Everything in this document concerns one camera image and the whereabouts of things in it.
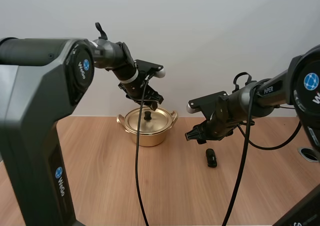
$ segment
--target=pot lid knob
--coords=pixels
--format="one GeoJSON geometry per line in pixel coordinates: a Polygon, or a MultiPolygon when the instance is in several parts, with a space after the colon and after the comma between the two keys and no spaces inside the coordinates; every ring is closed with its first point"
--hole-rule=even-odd
{"type": "Polygon", "coordinates": [[[144,120],[147,120],[147,121],[149,121],[149,120],[151,120],[152,118],[151,118],[151,112],[150,111],[145,111],[144,112],[144,120]]]}

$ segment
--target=white wall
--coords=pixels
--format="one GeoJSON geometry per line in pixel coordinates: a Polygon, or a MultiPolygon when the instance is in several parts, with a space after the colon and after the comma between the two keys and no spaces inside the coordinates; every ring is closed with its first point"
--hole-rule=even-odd
{"type": "MultiPolygon", "coordinates": [[[[239,72],[273,77],[292,57],[320,44],[319,9],[320,0],[0,0],[0,38],[93,40],[99,21],[134,58],[165,66],[166,77],[150,84],[164,96],[163,107],[190,116],[189,100],[231,92],[239,72]]],[[[96,70],[75,114],[110,116],[136,108],[117,85],[111,72],[96,70]]]]}

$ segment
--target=pot lid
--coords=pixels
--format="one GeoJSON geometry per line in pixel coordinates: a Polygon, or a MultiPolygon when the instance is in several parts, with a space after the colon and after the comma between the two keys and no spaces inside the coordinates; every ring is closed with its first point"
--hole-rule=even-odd
{"type": "MultiPolygon", "coordinates": [[[[139,108],[129,112],[125,118],[125,127],[132,133],[137,133],[139,108]]],[[[169,112],[162,108],[152,111],[149,107],[142,108],[140,134],[153,135],[165,131],[172,124],[169,112]]]]}

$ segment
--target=pot handle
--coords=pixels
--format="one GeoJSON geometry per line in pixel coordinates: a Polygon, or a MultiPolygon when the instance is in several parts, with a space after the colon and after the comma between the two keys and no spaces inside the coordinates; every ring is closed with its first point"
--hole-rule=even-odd
{"type": "Polygon", "coordinates": [[[172,119],[172,123],[170,126],[170,129],[171,129],[175,125],[175,123],[177,122],[179,115],[178,115],[178,112],[176,112],[175,110],[170,114],[171,114],[171,119],[172,119]]]}
{"type": "Polygon", "coordinates": [[[116,122],[117,122],[118,124],[120,124],[120,125],[124,128],[124,130],[125,130],[126,132],[128,132],[128,130],[127,130],[126,127],[125,127],[125,118],[124,118],[122,115],[117,115],[117,116],[116,116],[116,122]]]}

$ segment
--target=small black object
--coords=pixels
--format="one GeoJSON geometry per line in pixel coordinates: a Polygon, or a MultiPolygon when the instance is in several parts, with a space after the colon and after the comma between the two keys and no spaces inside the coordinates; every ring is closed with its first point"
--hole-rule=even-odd
{"type": "Polygon", "coordinates": [[[208,167],[215,168],[217,167],[217,158],[213,149],[207,149],[205,151],[206,160],[208,162],[208,167]]]}
{"type": "Polygon", "coordinates": [[[150,121],[152,118],[151,118],[151,112],[150,111],[145,111],[144,112],[144,120],[147,120],[147,121],[150,121]]]}
{"type": "Polygon", "coordinates": [[[101,36],[99,36],[99,39],[108,40],[107,34],[102,30],[102,27],[99,22],[95,23],[96,29],[100,32],[101,36]]]}

